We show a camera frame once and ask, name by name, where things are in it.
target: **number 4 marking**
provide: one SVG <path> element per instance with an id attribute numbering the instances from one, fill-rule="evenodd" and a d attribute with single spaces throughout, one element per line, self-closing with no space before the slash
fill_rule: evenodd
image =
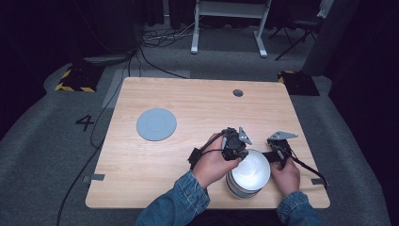
<path id="1" fill-rule="evenodd" d="M 90 121 L 90 120 L 91 120 L 91 116 L 90 115 L 86 115 L 82 119 L 76 121 L 76 124 L 84 124 L 85 128 L 83 129 L 83 131 L 86 132 L 86 130 L 88 129 L 88 126 L 90 124 L 94 124 L 94 121 Z"/>

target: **person's left hand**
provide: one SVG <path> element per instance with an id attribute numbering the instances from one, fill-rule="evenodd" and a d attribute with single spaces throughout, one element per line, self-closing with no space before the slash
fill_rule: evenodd
<path id="1" fill-rule="evenodd" d="M 215 140 L 203 152 L 197 165 L 193 168 L 193 174 L 202 188 L 208 187 L 211 183 L 220 180 L 226 173 L 238 166 L 241 158 L 226 161 L 222 155 L 223 136 Z"/>

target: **wooden table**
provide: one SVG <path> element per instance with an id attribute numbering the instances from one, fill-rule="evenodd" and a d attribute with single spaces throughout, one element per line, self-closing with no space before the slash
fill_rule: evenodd
<path id="1" fill-rule="evenodd" d="M 244 92 L 233 95 L 235 89 Z M 172 112 L 177 127 L 162 141 L 148 141 L 136 130 L 136 121 L 152 108 Z M 311 151 L 286 88 L 281 83 L 171 78 L 126 78 L 110 122 L 86 204 L 91 208 L 144 208 L 173 187 L 185 174 L 192 150 L 201 147 L 213 133 L 243 126 L 253 145 L 250 149 L 271 151 L 266 139 L 276 131 L 298 134 L 289 139 L 300 160 L 315 167 Z M 313 185 L 313 173 L 302 169 L 300 189 L 315 208 L 327 208 L 323 186 Z M 252 199 L 237 200 L 226 180 L 208 187 L 209 208 L 276 208 L 282 197 L 271 179 Z"/>

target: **white cylindrical container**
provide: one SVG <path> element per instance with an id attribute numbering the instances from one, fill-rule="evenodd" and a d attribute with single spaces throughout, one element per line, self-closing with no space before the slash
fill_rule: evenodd
<path id="1" fill-rule="evenodd" d="M 247 157 L 237 168 L 229 171 L 226 182 L 230 193 L 237 199 L 255 196 L 270 179 L 270 164 L 256 150 L 248 150 Z"/>

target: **black curtain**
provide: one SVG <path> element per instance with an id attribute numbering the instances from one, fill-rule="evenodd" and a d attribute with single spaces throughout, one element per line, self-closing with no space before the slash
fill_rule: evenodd
<path id="1" fill-rule="evenodd" d="M 139 18 L 149 26 L 164 23 L 164 6 L 162 0 L 135 0 Z"/>
<path id="2" fill-rule="evenodd" d="M 0 139 L 45 95 L 47 76 L 68 62 L 54 22 L 35 1 L 3 1 L 0 6 Z"/>
<path id="3" fill-rule="evenodd" d="M 194 23 L 196 0 L 168 0 L 170 26 L 178 29 L 181 24 Z"/>
<path id="4" fill-rule="evenodd" d="M 362 0 L 324 75 L 399 225 L 399 3 Z"/>

